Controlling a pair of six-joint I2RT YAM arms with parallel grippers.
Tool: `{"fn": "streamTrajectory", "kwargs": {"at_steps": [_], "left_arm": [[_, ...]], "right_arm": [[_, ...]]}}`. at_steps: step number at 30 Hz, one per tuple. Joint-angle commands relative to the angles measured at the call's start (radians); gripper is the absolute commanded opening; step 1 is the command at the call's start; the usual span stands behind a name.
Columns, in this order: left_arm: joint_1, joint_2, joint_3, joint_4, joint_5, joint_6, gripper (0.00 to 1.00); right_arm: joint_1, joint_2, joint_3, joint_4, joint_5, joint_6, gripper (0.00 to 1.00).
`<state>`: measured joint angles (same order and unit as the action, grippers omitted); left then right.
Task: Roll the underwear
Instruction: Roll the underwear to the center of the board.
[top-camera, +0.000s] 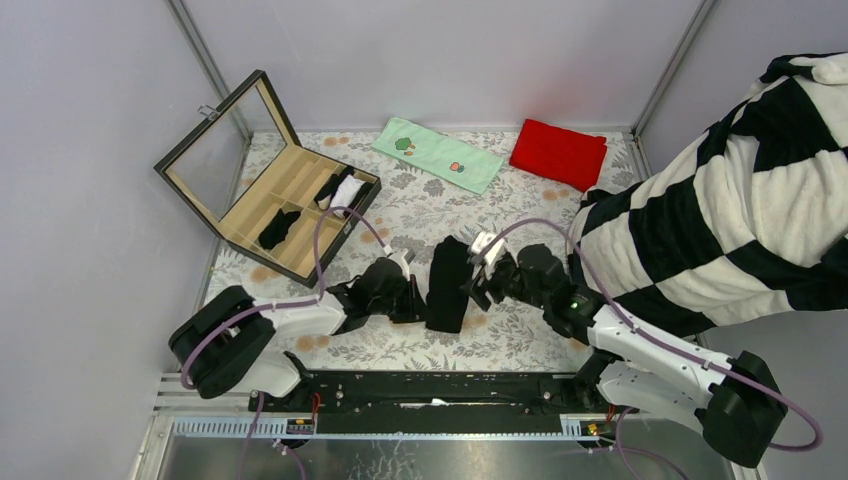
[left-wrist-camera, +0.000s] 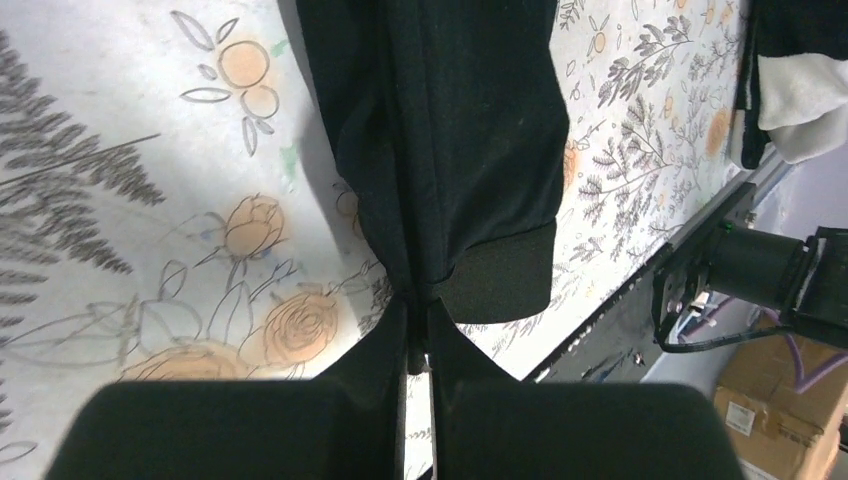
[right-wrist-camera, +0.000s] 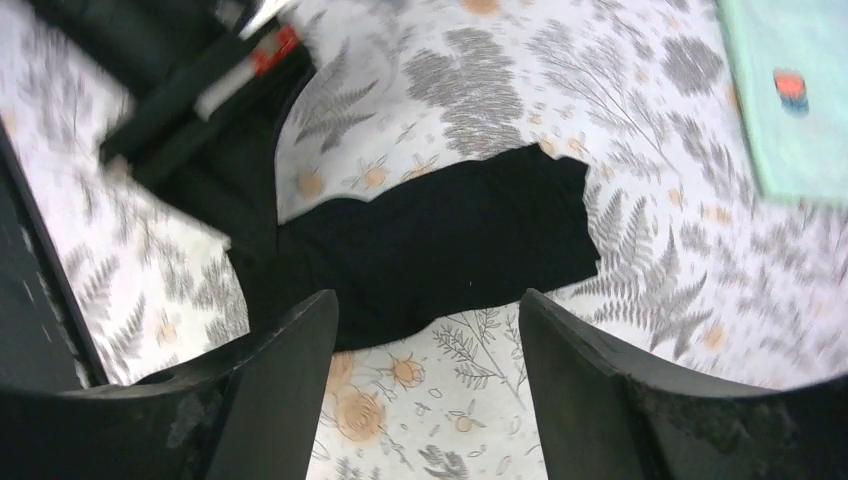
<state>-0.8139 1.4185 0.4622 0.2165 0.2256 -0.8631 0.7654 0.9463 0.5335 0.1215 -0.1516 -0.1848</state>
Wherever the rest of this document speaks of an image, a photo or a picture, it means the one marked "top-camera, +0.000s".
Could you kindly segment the black underwear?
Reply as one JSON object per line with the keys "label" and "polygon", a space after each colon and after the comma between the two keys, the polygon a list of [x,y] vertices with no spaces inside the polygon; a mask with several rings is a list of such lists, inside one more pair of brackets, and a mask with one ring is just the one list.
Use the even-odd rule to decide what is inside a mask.
{"label": "black underwear", "polygon": [[272,250],[285,241],[289,230],[300,218],[301,210],[284,211],[279,209],[258,235],[258,243],[263,250]]}

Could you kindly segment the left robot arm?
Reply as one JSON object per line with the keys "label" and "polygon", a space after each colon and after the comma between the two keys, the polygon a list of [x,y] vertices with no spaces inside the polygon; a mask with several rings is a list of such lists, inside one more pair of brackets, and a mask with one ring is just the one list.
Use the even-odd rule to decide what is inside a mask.
{"label": "left robot arm", "polygon": [[377,315],[420,321],[425,304],[410,272],[408,250],[377,258],[363,274],[282,302],[257,304],[240,285],[226,288],[174,331],[168,346],[182,365],[184,388],[203,399],[236,390],[264,392],[288,411],[309,401],[308,372],[286,354],[266,353],[275,338],[353,332]]}

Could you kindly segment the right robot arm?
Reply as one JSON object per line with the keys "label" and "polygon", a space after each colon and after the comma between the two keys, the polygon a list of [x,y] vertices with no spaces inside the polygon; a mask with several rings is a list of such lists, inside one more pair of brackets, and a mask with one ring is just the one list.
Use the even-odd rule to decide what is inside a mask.
{"label": "right robot arm", "polygon": [[748,351],[711,351],[641,320],[599,293],[573,284],[542,244],[512,253],[504,240],[469,249],[476,273],[464,288],[482,309],[506,298],[541,309],[559,335],[592,350],[573,386],[575,402],[597,412],[608,403],[661,415],[700,434],[725,459],[759,465],[787,407],[757,389],[778,388],[769,367]]}

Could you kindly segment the black wooden compartment box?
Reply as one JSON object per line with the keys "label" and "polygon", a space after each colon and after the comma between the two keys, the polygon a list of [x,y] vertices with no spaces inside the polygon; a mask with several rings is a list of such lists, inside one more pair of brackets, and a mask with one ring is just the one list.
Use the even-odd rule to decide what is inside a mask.
{"label": "black wooden compartment box", "polygon": [[[203,105],[200,123],[154,169],[232,250],[312,287],[380,192],[368,183],[352,213],[325,215],[313,201],[331,174],[350,166],[303,146],[268,75],[252,72],[218,106]],[[284,242],[263,250],[258,235],[275,213],[301,210]]]}

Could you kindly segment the black garment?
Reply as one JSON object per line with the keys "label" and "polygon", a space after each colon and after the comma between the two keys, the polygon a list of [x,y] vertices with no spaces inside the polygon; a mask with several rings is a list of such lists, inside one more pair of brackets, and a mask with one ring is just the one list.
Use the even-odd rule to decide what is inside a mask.
{"label": "black garment", "polygon": [[468,248],[449,235],[434,250],[426,296],[426,327],[430,330],[449,334],[461,331],[469,300],[463,287],[473,272]]}

